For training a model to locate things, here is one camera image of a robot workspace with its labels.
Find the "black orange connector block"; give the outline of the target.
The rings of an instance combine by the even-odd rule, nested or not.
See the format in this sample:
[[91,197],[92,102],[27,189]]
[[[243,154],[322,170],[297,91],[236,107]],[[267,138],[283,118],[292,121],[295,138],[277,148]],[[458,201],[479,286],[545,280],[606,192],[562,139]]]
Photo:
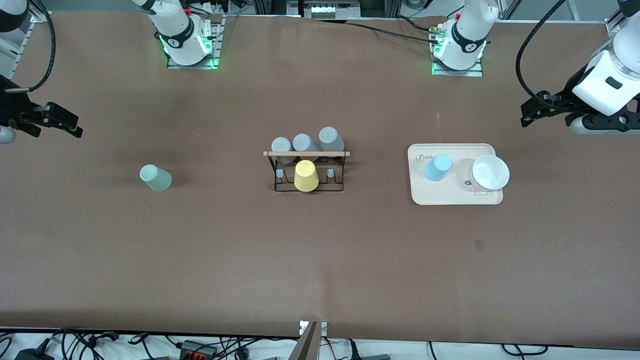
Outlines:
[[197,341],[185,340],[180,347],[180,360],[214,360],[218,354],[217,347],[205,345]]

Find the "pale green cup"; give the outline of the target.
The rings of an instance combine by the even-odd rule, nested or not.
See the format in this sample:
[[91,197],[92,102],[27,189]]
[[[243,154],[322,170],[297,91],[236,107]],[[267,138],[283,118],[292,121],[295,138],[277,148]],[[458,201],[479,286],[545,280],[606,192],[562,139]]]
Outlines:
[[168,171],[153,164],[142,166],[139,177],[156,192],[166,191],[173,182],[173,177]]

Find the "grey cup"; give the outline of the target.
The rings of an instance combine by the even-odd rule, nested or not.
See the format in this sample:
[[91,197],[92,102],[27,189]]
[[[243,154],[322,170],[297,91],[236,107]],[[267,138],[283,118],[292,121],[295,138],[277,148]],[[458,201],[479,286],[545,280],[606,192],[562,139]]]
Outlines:
[[292,146],[296,152],[320,152],[322,149],[315,139],[307,133],[299,133],[292,141]]
[[323,127],[318,132],[318,141],[322,152],[344,152],[345,142],[338,130],[332,126]]
[[[280,136],[280,137],[276,137],[272,141],[270,145],[270,150],[272,152],[280,153],[280,152],[293,152],[295,149],[293,147],[293,144],[287,137]],[[275,157],[275,160],[283,165],[291,164],[296,159],[297,157],[295,156],[276,156]]]

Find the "yellow cup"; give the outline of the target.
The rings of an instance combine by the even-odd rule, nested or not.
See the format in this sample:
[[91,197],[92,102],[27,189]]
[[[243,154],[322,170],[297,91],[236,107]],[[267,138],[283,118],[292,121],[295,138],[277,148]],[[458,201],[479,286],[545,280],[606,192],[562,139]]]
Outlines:
[[295,165],[294,186],[300,192],[312,192],[320,184],[316,165],[303,159]]

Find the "grey electronics box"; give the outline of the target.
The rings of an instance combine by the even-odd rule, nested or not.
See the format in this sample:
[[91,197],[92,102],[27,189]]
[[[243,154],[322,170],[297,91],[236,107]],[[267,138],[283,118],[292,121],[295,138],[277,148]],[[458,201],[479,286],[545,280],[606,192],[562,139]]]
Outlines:
[[360,18],[359,0],[302,0],[304,18],[323,21],[347,21]]

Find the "brown table cover sheet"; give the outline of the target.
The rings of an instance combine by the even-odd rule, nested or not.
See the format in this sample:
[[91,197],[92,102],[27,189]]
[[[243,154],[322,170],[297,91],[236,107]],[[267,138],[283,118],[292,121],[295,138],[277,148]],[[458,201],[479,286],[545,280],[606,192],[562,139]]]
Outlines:
[[[191,71],[167,69],[145,14],[52,20],[30,98],[84,132],[0,145],[0,326],[640,347],[640,136],[521,127],[530,23],[494,25],[470,78],[342,23],[241,17],[219,68]],[[326,126],[344,191],[275,193],[263,152]],[[414,203],[413,144],[489,144],[502,201]]]

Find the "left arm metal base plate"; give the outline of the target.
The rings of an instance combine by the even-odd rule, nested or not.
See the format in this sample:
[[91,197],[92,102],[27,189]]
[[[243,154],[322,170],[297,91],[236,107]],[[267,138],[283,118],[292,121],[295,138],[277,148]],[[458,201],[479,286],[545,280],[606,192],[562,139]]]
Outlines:
[[468,44],[466,48],[471,51],[466,52],[450,38],[450,30],[451,27],[446,23],[439,23],[438,30],[429,35],[431,40],[436,41],[430,45],[432,75],[482,77],[482,56],[487,39],[482,43]]

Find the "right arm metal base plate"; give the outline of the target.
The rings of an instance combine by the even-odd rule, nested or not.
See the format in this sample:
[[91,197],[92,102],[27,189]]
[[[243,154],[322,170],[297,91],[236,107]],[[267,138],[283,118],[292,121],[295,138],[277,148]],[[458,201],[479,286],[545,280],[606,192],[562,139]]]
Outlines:
[[163,41],[168,69],[217,69],[222,34],[222,23],[191,14],[192,27],[185,35]]

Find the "beige plastic tray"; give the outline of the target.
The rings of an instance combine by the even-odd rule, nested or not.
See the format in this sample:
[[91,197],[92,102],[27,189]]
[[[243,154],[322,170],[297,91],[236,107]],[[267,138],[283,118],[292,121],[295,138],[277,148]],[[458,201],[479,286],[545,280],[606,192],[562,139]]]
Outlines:
[[[432,181],[425,167],[438,155],[446,155],[452,166],[442,180]],[[486,143],[416,143],[407,149],[407,164],[411,197],[421,206],[435,205],[498,205],[503,191],[479,189],[473,186],[471,170],[479,157],[496,155]]]

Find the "white power strip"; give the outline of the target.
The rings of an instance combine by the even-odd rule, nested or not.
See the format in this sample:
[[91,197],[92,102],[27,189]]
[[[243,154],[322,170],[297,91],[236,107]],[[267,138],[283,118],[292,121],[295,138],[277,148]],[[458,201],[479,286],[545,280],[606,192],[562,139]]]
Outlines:
[[227,10],[218,0],[193,0],[191,6],[198,12],[207,15],[226,15]]

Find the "light blue cup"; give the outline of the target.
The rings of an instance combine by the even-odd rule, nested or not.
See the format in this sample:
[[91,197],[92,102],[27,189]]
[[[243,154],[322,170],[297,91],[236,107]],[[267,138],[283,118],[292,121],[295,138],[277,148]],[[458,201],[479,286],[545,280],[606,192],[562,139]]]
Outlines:
[[451,166],[451,158],[444,153],[439,153],[425,164],[423,174],[431,182],[441,182],[450,171]]

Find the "white bowl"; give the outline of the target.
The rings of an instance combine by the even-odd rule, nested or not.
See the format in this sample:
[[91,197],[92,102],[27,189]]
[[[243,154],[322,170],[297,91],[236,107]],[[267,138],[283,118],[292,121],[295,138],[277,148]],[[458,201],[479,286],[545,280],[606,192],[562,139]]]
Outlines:
[[511,173],[507,164],[496,155],[482,155],[474,160],[469,171],[471,186],[479,191],[502,190],[510,181]]

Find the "black power adapter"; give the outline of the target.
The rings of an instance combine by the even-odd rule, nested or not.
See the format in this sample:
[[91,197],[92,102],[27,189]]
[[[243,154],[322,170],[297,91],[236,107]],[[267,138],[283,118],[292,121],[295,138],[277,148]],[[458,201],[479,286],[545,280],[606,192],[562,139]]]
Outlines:
[[14,360],[55,360],[54,357],[34,348],[20,350]]

